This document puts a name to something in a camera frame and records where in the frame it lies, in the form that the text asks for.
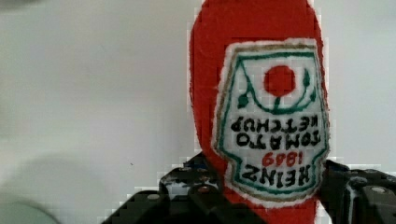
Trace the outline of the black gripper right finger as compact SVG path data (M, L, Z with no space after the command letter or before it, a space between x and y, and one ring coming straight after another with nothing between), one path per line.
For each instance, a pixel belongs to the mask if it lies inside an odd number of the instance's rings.
M326 160L318 197L332 224L396 224L396 180Z

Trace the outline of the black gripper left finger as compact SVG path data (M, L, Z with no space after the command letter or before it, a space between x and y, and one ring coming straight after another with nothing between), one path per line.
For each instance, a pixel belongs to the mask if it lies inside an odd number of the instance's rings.
M142 190L102 224L267 224L243 203L222 194L219 175L198 154Z

